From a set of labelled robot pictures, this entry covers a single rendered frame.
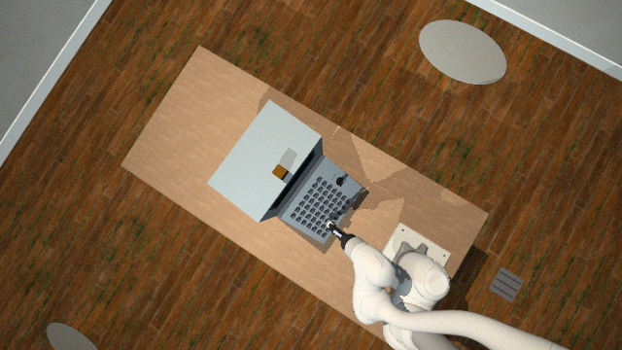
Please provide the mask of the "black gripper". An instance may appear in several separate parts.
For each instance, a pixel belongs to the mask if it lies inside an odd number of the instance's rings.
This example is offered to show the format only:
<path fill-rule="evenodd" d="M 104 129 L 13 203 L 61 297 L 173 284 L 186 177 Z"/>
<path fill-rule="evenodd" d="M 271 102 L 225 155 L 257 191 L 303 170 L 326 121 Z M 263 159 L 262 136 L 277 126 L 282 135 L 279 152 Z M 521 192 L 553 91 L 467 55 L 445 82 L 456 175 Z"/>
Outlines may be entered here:
<path fill-rule="evenodd" d="M 356 235 L 350 233 L 346 234 L 341 229 L 339 229 L 336 224 L 333 224 L 330 220 L 327 220 L 325 225 L 329 228 L 333 235 L 336 235 L 338 240 L 341 242 L 341 248 L 344 250 L 346 243 L 353 237 L 357 237 Z M 340 240 L 341 239 L 341 240 Z"/>

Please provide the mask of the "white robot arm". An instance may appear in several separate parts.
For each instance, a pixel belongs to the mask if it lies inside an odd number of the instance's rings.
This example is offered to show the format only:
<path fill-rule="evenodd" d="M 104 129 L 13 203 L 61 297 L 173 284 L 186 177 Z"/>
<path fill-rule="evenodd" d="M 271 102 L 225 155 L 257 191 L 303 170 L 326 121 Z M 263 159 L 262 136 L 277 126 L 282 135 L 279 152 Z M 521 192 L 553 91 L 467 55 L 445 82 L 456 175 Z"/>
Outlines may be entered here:
<path fill-rule="evenodd" d="M 453 334 L 471 338 L 490 350 L 570 350 L 474 312 L 432 311 L 448 293 L 450 279 L 439 262 L 423 256 L 426 249 L 424 243 L 414 249 L 402 241 L 390 262 L 360 237 L 348 240 L 344 248 L 354 263 L 355 314 L 366 325 L 385 321 L 383 335 L 393 349 L 461 350 L 444 335 Z M 391 297 L 385 287 L 395 276 L 399 280 Z"/>

